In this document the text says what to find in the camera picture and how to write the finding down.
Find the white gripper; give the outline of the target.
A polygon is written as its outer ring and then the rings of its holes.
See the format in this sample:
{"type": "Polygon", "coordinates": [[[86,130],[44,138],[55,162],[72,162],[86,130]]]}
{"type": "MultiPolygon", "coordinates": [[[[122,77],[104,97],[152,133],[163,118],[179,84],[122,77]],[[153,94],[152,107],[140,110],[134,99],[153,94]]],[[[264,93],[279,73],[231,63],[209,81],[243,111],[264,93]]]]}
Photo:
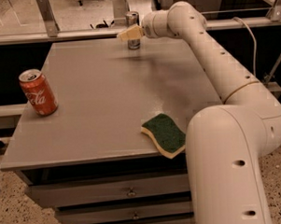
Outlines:
{"type": "Polygon", "coordinates": [[[123,32],[117,34],[117,38],[122,42],[140,39],[144,35],[147,38],[177,38],[167,23],[168,12],[157,10],[149,12],[141,22],[141,26],[135,24],[129,26],[123,32]]]}

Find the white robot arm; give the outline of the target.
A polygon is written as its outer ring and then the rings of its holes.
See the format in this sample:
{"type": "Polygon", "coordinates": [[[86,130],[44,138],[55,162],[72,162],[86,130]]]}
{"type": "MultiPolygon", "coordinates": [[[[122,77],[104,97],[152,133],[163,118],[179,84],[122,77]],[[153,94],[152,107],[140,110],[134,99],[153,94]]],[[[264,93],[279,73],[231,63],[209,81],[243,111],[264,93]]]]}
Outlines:
{"type": "Polygon", "coordinates": [[[273,224],[259,159],[281,146],[281,104],[186,2],[152,11],[118,35],[123,41],[143,36],[188,43],[221,100],[195,114],[186,131],[195,224],[273,224]]]}

